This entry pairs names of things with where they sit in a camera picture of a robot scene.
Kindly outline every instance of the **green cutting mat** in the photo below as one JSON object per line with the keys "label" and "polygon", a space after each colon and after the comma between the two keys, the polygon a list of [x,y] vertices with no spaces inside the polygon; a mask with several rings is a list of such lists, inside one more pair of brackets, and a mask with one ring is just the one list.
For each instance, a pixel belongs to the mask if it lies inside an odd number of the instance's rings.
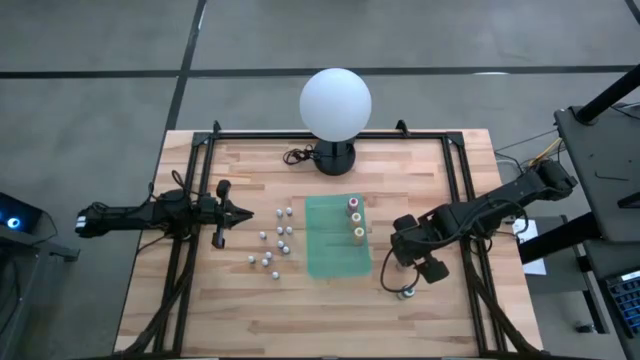
{"label": "green cutting mat", "polygon": [[[365,230],[362,245],[353,242],[347,216],[347,201],[359,200]],[[309,196],[305,202],[307,220],[307,266],[314,278],[364,276],[371,273],[364,199],[360,194]]]}

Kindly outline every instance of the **blue light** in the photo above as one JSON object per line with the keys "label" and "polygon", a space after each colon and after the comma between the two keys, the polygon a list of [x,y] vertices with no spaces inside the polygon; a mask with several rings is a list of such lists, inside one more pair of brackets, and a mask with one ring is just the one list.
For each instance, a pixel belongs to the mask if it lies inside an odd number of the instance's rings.
{"label": "blue light", "polygon": [[7,220],[7,226],[9,227],[9,229],[17,229],[18,226],[20,226],[20,219],[11,218]]}

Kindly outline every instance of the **black metal frame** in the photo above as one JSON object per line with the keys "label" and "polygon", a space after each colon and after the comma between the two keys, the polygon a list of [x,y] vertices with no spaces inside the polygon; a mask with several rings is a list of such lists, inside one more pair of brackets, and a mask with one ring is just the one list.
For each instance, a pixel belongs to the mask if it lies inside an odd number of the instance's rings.
{"label": "black metal frame", "polygon": [[[469,162],[467,159],[464,137],[461,132],[412,132],[406,131],[406,125],[400,121],[397,126],[398,130],[390,130],[385,132],[371,132],[363,131],[356,136],[356,139],[425,139],[425,140],[438,140],[442,144],[444,163],[447,172],[449,190],[451,193],[451,200],[453,202],[460,201],[460,194],[458,191],[458,183],[456,179],[456,173],[454,169],[454,162],[451,153],[451,147],[455,146],[459,154],[459,162],[461,165],[462,178],[464,181],[464,188],[468,199],[475,197],[475,191],[473,189],[473,183],[471,180],[471,171],[469,168]],[[193,178],[195,174],[196,160],[198,157],[199,148],[202,145],[206,145],[205,159],[203,164],[202,176],[200,179],[200,193],[207,192],[207,184],[209,179],[209,172],[213,163],[213,150],[216,140],[250,140],[250,139],[275,139],[275,140],[291,140],[291,139],[303,139],[303,140],[316,140],[317,138],[308,131],[278,131],[278,132],[224,132],[220,131],[220,126],[216,122],[213,132],[196,132],[193,134],[191,151],[189,154],[189,162],[187,166],[187,173],[185,176],[185,185],[191,190]],[[178,272],[178,260],[180,258],[180,251],[182,248],[182,241],[175,240],[171,249],[171,255],[169,258],[169,264],[167,268],[167,275],[165,278],[164,292],[162,296],[161,308],[152,319],[150,326],[146,331],[146,344],[149,344],[152,337],[155,337],[151,353],[144,353],[145,346],[139,346],[136,351],[126,353],[116,353],[111,357],[105,358],[126,358],[126,359],[138,359],[138,358],[177,358],[180,357],[182,343],[184,340],[184,331],[186,326],[186,317],[189,306],[189,296],[191,292],[191,283],[194,274],[195,260],[198,248],[200,228],[198,227],[192,234],[192,236],[186,241],[189,242],[187,251],[187,260],[184,265],[184,269],[176,281]],[[478,294],[475,289],[470,286],[468,277],[469,273],[475,273],[473,264],[471,261],[472,252],[470,248],[470,241],[466,239],[460,242],[460,251],[463,258],[463,266],[465,267],[465,274],[467,274],[467,289],[469,296],[469,303],[471,309],[471,318],[473,321],[473,327],[476,334],[476,343],[478,347],[478,353],[483,354],[488,350],[487,339],[485,335],[484,324],[482,320],[482,314],[480,310],[480,304],[478,301]],[[496,291],[493,284],[493,278],[491,275],[491,267],[489,265],[489,258],[487,255],[487,249],[484,244],[478,245],[478,257],[481,267],[481,276],[488,293],[495,299]],[[180,305],[177,314],[177,322],[175,329],[175,336],[171,346],[171,350],[165,349],[164,337],[166,333],[167,321],[166,318],[173,307],[177,298],[180,297]],[[162,314],[162,318],[156,319],[158,314]],[[507,351],[504,332],[498,325],[496,319],[491,315],[492,327],[494,337],[496,339],[496,348],[500,353]]]}

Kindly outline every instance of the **white globe lamp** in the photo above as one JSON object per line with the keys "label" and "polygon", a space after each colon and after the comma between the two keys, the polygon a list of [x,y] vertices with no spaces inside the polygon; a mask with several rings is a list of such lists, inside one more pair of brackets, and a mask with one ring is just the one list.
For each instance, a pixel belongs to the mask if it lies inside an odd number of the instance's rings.
{"label": "white globe lamp", "polygon": [[314,160],[327,175],[342,175],[353,167],[353,139],[371,116],[367,84],[345,69],[326,69],[315,74],[300,94],[300,116],[320,140]]}

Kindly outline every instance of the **white sphere object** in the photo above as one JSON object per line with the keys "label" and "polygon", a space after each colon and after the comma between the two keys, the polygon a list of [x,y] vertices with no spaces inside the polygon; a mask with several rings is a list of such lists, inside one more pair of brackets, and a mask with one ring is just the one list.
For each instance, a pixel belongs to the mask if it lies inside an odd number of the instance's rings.
{"label": "white sphere object", "polygon": [[345,141],[367,125],[371,116],[371,94],[367,84],[349,70],[322,70],[302,89],[300,116],[320,139]]}

